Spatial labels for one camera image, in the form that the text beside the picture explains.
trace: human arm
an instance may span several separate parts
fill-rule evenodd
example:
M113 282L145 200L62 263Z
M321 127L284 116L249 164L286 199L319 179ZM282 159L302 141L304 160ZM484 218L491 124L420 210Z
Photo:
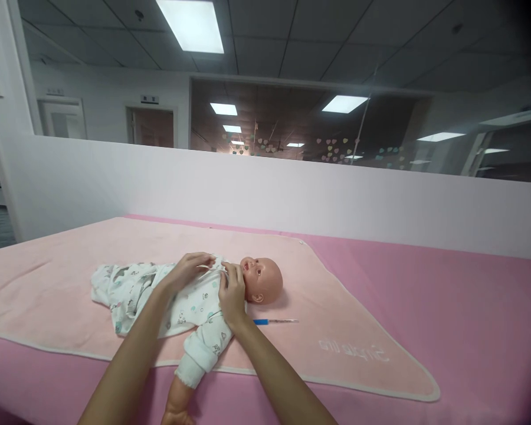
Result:
M230 277L227 286L226 277L222 274L218 292L224 319L254 366L280 423L336 424L326 407L246 314L245 286L240 266L223 265Z
M122 425L137 408L158 350L158 333L169 300L187 283L208 270L215 257L186 254L154 288L88 401L78 425Z

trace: onesie sleeve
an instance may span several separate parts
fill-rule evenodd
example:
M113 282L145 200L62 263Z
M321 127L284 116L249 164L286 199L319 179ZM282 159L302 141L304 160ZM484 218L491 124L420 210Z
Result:
M185 354L175 375L188 387L196 388L205 372L210 372L217 363L231 338L232 331L222 312L210 317L185 340Z

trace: pink table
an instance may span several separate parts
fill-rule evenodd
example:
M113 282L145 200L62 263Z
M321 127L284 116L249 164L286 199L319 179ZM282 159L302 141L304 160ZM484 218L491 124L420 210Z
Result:
M440 401L420 403L310 384L340 424L499 424L531 416L531 260L128 217L302 239L440 386ZM357 278L358 267L368 281ZM34 425L73 424L106 365L0 340L0 407ZM141 423L159 424L174 370L151 371ZM200 425L276 422L258 379L245 375L208 374L193 411Z

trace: doll arm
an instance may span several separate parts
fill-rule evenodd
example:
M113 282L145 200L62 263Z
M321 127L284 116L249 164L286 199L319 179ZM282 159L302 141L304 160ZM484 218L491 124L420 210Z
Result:
M185 354L175 371L165 406L166 414L186 411L191 395L206 372L210 372L218 357L228 346L232 332L222 312L210 317L185 340Z

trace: doll hand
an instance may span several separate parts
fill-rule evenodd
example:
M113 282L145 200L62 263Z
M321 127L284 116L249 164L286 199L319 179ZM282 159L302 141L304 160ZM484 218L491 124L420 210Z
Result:
M195 421L186 410L177 413L166 411L161 419L161 425L195 425Z

